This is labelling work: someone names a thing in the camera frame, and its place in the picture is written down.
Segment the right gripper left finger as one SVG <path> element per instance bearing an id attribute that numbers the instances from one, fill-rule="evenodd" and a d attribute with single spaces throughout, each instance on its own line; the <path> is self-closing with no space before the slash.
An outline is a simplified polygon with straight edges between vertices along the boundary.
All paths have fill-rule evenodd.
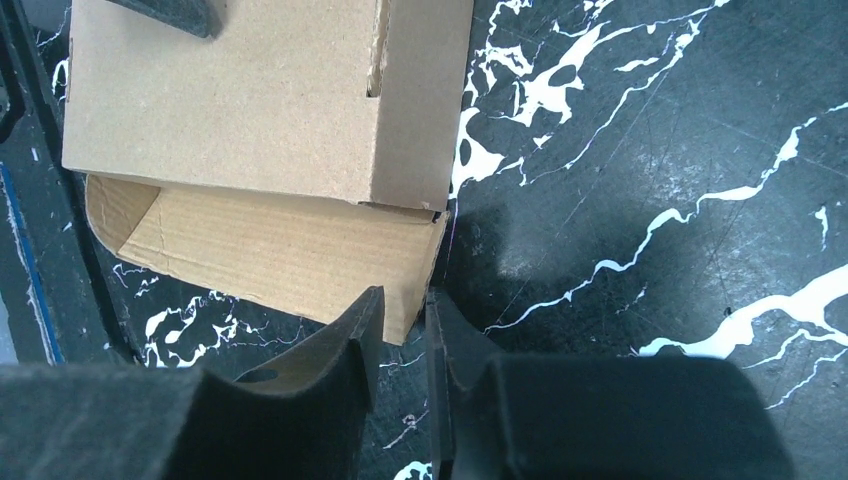
<path id="1" fill-rule="evenodd" d="M 5 479 L 354 479 L 385 295 L 229 380 L 203 368 L 5 365 Z"/>

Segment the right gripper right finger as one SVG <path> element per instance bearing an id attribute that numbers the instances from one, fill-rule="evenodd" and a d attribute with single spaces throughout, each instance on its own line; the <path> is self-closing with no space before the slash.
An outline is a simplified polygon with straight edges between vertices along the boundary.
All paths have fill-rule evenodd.
<path id="1" fill-rule="evenodd" d="M 755 386 L 715 358 L 510 353 L 428 294 L 436 479 L 791 479 Z"/>

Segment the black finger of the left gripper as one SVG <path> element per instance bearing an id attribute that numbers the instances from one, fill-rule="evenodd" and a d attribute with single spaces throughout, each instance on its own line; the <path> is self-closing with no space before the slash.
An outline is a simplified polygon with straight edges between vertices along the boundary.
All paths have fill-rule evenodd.
<path id="1" fill-rule="evenodd" d="M 207 0 L 110 0 L 110 2 L 199 38 L 214 37 L 222 27 L 217 9 Z"/>

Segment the brown cardboard box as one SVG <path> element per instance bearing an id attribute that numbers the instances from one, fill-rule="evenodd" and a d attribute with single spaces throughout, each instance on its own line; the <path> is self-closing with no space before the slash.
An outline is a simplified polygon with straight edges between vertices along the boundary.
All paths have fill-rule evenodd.
<path id="1" fill-rule="evenodd" d="M 62 164 L 116 257 L 402 344 L 447 225 L 470 1 L 212 1 L 191 34 L 76 1 Z"/>

